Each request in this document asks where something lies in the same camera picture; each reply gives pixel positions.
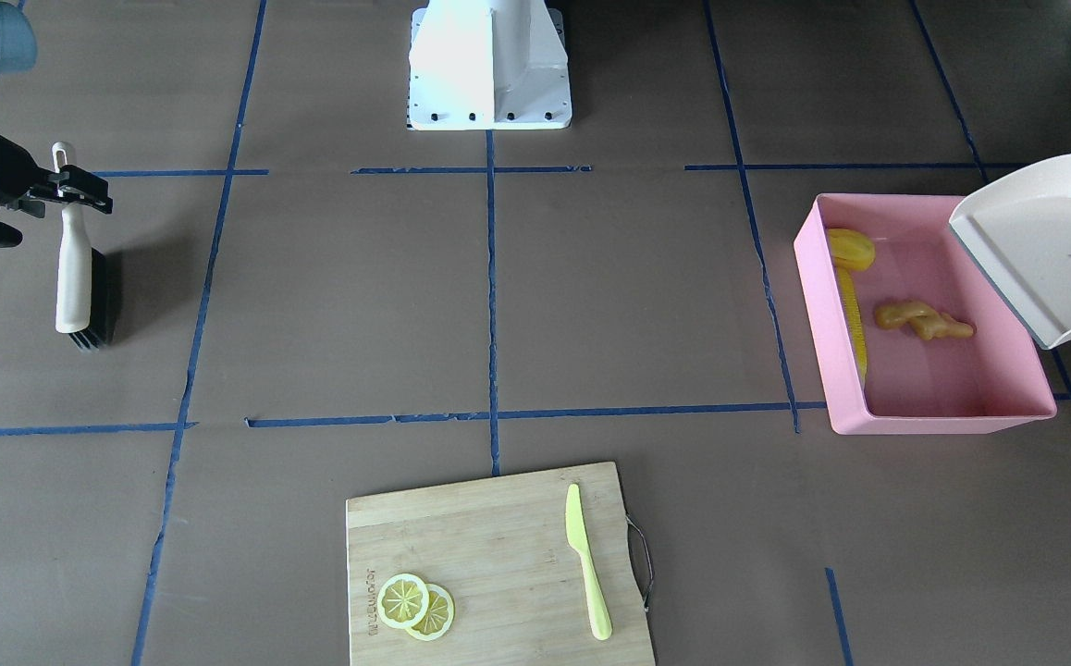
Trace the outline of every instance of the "yellow knife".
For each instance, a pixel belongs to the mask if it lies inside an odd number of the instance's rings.
[[[602,595],[602,585],[598,582],[598,572],[593,570],[593,556],[589,553],[589,536],[586,535],[586,515],[580,511],[580,488],[569,485],[569,497],[564,501],[564,527],[569,533],[569,545],[580,556],[580,573],[586,578],[586,606],[589,608],[589,629],[594,639],[606,640],[614,632],[608,620],[606,597]]]

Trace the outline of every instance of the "pink bin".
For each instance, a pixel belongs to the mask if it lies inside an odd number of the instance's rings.
[[[993,433],[1057,412],[1034,339],[951,233],[963,197],[819,194],[795,240],[831,427],[843,435]],[[877,261],[853,274],[869,376],[861,389],[826,228],[853,228]],[[873,308],[923,300],[975,326],[970,338],[929,343],[881,330]]]

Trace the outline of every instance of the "yellow fruit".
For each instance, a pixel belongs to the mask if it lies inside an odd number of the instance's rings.
[[[828,228],[831,262],[838,269],[865,270],[877,259],[877,245],[864,233],[849,228]]]
[[[451,597],[450,591],[441,586],[429,582],[429,611],[425,612],[417,625],[404,631],[413,639],[435,641],[450,631],[452,623],[454,623],[454,597]]]
[[[379,589],[379,619],[393,629],[413,627],[429,610],[429,590],[420,576],[395,574]]]
[[[864,322],[860,320],[860,303],[857,301],[857,286],[851,282],[848,269],[835,269],[835,282],[840,287],[840,303],[844,306],[844,317],[848,320],[848,337],[851,337],[851,352],[857,358],[860,383],[869,372],[869,349],[864,346]]]

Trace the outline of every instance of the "yellow vegetable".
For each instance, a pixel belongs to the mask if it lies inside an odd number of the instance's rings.
[[[828,228],[828,248],[838,269],[865,270],[877,259],[873,240],[849,228]]]
[[[869,349],[864,346],[864,322],[860,319],[860,303],[857,301],[857,286],[851,282],[848,269],[835,269],[835,282],[840,287],[840,303],[844,305],[844,316],[848,319],[848,337],[851,337],[851,352],[857,358],[860,383],[869,372]]]

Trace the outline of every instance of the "wooden cutting board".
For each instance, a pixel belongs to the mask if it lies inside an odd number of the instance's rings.
[[[614,623],[605,641],[590,632],[580,558],[565,538],[573,482]],[[349,499],[346,569],[350,666],[654,665],[613,463]],[[379,586],[401,573],[450,590],[450,633],[423,642],[378,620]]]

